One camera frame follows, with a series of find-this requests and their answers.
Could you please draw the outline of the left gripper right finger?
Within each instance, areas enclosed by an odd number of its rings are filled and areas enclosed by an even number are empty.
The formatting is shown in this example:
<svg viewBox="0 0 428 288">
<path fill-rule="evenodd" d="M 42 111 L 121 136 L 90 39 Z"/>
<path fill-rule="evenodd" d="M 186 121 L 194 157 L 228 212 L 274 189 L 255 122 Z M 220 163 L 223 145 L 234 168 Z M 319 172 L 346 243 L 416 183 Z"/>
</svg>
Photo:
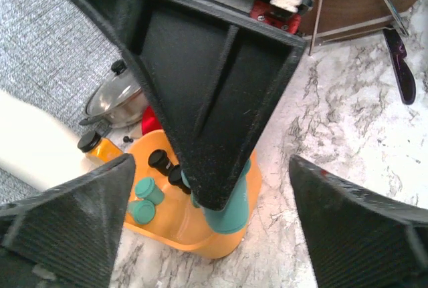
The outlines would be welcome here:
<svg viewBox="0 0 428 288">
<path fill-rule="evenodd" d="M 427 286 L 427 210 L 300 156 L 289 175 L 319 287 Z"/>
</svg>

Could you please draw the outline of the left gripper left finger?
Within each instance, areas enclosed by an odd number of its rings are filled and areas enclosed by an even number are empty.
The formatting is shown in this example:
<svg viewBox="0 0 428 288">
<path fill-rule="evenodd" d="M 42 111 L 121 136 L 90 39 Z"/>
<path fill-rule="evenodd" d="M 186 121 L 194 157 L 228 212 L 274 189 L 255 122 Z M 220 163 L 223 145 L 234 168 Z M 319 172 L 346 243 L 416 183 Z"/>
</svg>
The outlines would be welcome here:
<svg viewBox="0 0 428 288">
<path fill-rule="evenodd" d="M 1 205 L 2 287 L 108 287 L 136 164 L 130 154 Z"/>
</svg>

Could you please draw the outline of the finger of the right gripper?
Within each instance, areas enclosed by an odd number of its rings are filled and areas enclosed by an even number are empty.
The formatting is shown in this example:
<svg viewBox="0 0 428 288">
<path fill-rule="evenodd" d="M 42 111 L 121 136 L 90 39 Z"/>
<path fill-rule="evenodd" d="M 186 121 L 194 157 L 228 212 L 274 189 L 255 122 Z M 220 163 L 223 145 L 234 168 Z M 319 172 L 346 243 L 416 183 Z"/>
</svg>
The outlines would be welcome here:
<svg viewBox="0 0 428 288">
<path fill-rule="evenodd" d="M 224 209 L 305 41 L 206 0 L 70 0 L 136 74 L 198 203 Z"/>
</svg>

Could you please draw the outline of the red cloth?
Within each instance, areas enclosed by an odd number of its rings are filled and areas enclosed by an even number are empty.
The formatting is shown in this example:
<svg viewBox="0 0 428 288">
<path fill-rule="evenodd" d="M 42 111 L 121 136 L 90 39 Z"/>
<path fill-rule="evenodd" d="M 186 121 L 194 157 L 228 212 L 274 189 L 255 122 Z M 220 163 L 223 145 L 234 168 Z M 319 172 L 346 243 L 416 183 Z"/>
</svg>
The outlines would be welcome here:
<svg viewBox="0 0 428 288">
<path fill-rule="evenodd" d="M 155 115 L 151 106 L 148 106 L 142 115 L 141 132 L 142 135 L 148 134 L 155 130 L 162 130 L 161 123 Z"/>
</svg>

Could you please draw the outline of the green coffee capsule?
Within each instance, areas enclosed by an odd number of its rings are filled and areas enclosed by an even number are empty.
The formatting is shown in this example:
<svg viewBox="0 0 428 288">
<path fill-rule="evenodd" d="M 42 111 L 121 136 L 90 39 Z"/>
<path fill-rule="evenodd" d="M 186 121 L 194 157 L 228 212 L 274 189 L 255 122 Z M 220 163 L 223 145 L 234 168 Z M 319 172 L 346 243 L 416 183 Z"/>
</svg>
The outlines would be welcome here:
<svg viewBox="0 0 428 288">
<path fill-rule="evenodd" d="M 137 198 L 149 200 L 158 205 L 165 199 L 164 192 L 156 185 L 154 178 L 145 177 L 139 180 L 134 187 L 134 193 Z"/>
<path fill-rule="evenodd" d="M 214 232 L 229 235 L 240 231 L 247 224 L 249 200 L 246 177 L 250 168 L 251 160 L 248 159 L 223 210 L 203 208 L 205 220 Z"/>
<path fill-rule="evenodd" d="M 147 225 L 156 214 L 155 205 L 149 200 L 135 200 L 128 203 L 128 213 L 140 225 Z"/>
</svg>

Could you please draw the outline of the black coffee capsule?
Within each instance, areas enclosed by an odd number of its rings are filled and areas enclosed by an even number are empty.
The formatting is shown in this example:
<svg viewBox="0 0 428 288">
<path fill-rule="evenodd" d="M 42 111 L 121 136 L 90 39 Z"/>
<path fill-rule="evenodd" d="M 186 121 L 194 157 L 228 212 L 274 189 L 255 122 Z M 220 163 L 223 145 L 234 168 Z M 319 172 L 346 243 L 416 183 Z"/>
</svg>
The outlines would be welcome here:
<svg viewBox="0 0 428 288">
<path fill-rule="evenodd" d="M 180 188 L 185 194 L 191 194 L 191 189 L 183 182 L 180 165 L 173 166 L 168 175 L 168 182 L 172 186 Z"/>
<path fill-rule="evenodd" d="M 168 177 L 175 165 L 171 162 L 165 150 L 156 149 L 148 157 L 148 165 L 163 176 Z"/>
</svg>

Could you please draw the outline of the orange storage basket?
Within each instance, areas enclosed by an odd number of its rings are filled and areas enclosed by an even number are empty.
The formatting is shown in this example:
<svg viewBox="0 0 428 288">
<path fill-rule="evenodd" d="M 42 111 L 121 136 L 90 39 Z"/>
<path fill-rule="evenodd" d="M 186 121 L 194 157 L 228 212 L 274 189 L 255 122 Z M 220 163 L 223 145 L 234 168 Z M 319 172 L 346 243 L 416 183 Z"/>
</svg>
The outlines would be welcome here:
<svg viewBox="0 0 428 288">
<path fill-rule="evenodd" d="M 172 248 L 208 259 L 222 258 L 234 251 L 246 233 L 247 226 L 231 234 L 212 230 L 205 220 L 203 209 L 193 205 L 191 196 L 171 185 L 166 176 L 148 165 L 148 158 L 155 150 L 164 150 L 174 165 L 179 163 L 163 130 L 152 131 L 134 142 L 128 150 L 136 164 L 128 201 L 138 200 L 134 188 L 146 177 L 154 179 L 165 199 L 155 206 L 155 216 L 147 225 L 137 223 L 128 212 L 124 226 Z"/>
</svg>

